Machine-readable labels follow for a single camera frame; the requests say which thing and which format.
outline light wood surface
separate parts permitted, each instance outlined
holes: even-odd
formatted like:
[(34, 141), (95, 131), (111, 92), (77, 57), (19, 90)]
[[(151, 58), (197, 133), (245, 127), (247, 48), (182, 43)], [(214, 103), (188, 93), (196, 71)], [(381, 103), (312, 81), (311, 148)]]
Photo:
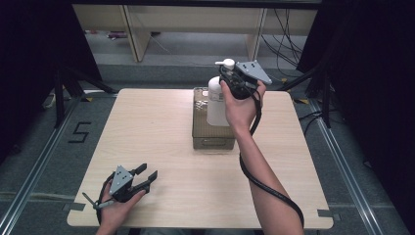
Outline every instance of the light wood surface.
[[(300, 206), (305, 228), (325, 229), (330, 217), (314, 164), (290, 95), (268, 91), (254, 139), (291, 198)], [(117, 165), (127, 170), (147, 163), (133, 185), (155, 170), (159, 178), (125, 222), (130, 227), (260, 228), (249, 182), (239, 166), (239, 149), (194, 150), (193, 90), (123, 89), (76, 195), (86, 204), (71, 211), (72, 226), (98, 226), (93, 200)]]

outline gray floor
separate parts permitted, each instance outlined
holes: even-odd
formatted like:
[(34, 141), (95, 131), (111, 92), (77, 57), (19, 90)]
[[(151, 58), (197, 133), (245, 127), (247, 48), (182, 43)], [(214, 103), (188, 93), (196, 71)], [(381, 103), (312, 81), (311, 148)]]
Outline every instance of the gray floor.
[[(138, 64), (133, 60), (127, 39), (111, 40), (107, 38), (107, 32), (104, 31), (99, 31), (97, 34), (88, 33), (86, 37), (96, 62), (105, 75), (104, 81), (116, 88), (151, 86), (152, 81), (143, 82), (137, 77), (136, 73), (140, 70), (155, 70), (156, 73), (159, 72), (156, 71), (158, 67), (163, 67), (165, 74), (170, 74), (170, 77), (165, 78), (164, 74), (157, 83), (167, 81), (169, 84), (175, 82), (180, 84), (177, 77), (180, 77), (181, 72), (183, 77), (192, 77), (192, 74), (198, 76), (200, 71), (201, 74), (214, 72), (214, 62), (225, 58), (241, 62), (248, 60), (243, 35), (163, 32), (152, 38), (143, 62)], [(272, 36), (265, 35), (265, 38), (275, 43)], [(293, 37), (293, 39), (301, 48), (306, 38)], [(291, 50), (282, 51), (292, 60), (295, 59)], [(263, 42), (257, 60), (272, 76), (273, 86), (282, 85), (281, 81), (286, 77), (277, 69), (290, 75), (299, 75), (293, 70), (294, 66), (284, 60), (277, 60)], [(195, 79), (208, 81), (210, 77), (195, 77)], [(303, 94), (305, 87), (306, 82), (293, 88), (291, 91), (293, 98), (305, 98)], [(65, 205), (73, 201), (83, 177), (82, 172), (88, 167), (90, 156), (94, 152), (114, 100), (114, 97), (97, 97), (93, 102), (77, 104), (64, 130), (67, 134), (59, 140), (49, 163), (41, 172), (40, 179), (36, 182), (19, 220), (14, 224), (12, 234), (93, 234), (96, 231), (96, 228), (68, 226), (66, 224), (68, 211), (65, 210)], [(294, 103), (294, 106), (299, 117), (312, 112), (310, 105), (298, 102)], [(383, 234), (409, 234), (376, 175), (363, 164), (364, 156), (346, 124), (343, 123), (341, 115), (331, 113), (330, 117), (333, 134), (350, 166), (352, 176), (379, 222)], [(0, 166), (1, 213), (9, 208), (14, 195), (21, 190), (28, 173), (42, 154), (43, 147), (54, 130), (54, 120), (53, 109), (39, 114), (26, 137), (21, 140), (24, 146), (22, 152), (10, 156)], [(71, 135), (71, 132), (80, 121), (85, 120), (94, 120), (90, 125), (83, 126), (86, 128), (85, 131), (90, 131), (87, 143), (71, 145), (69, 141), (79, 137)], [(307, 118), (301, 122), (303, 129), (309, 121), (310, 118)], [(345, 177), (317, 121), (310, 125), (305, 138), (335, 220), (335, 225), (329, 230), (306, 231), (306, 234), (373, 234), (368, 230), (365, 220), (359, 213), (359, 206), (351, 196)], [(127, 232), (127, 229), (122, 229), (118, 234), (127, 234)]]

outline human hand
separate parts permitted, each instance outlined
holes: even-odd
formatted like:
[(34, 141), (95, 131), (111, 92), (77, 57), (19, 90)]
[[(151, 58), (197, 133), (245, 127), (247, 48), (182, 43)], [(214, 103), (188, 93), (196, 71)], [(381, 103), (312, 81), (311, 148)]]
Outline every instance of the human hand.
[[(256, 116), (256, 107), (252, 97), (245, 100), (235, 99), (225, 81), (220, 81), (223, 97), (226, 104), (226, 119), (233, 129), (234, 133), (238, 131), (249, 131), (251, 124)], [(256, 99), (260, 99), (262, 106), (262, 97), (265, 94), (266, 86), (259, 81), (258, 88), (255, 92)]]
[[(102, 202), (106, 202), (111, 198), (110, 188), (112, 183), (113, 181), (110, 180), (106, 185)], [(97, 235), (115, 234), (116, 230), (121, 227), (127, 219), (134, 205), (137, 204), (145, 194), (146, 191), (142, 190), (125, 203), (114, 202), (112, 205), (102, 208), (101, 225), (97, 231)]]

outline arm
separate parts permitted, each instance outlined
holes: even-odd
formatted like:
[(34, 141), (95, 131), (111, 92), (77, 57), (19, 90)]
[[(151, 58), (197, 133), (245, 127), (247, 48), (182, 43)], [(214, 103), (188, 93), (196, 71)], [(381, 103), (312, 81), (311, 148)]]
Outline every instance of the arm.
[[(262, 97), (266, 87), (262, 82), (258, 84), (257, 91)], [(251, 124), (256, 114), (254, 100), (252, 98), (237, 100), (232, 96), (224, 81), (221, 81), (220, 85), (226, 102), (226, 118), (234, 132), (248, 171), (265, 185), (288, 197), (283, 185), (250, 134)], [(303, 234), (300, 218), (290, 206), (251, 182), (250, 187), (256, 214), (265, 234)]]
[[(106, 185), (103, 202), (111, 198), (110, 188), (111, 181)], [(101, 210), (101, 225), (98, 228), (97, 235), (113, 235), (116, 233), (119, 227), (125, 222), (128, 214), (132, 210), (135, 204), (146, 194), (145, 190), (138, 192), (128, 202), (119, 203), (115, 202)]]

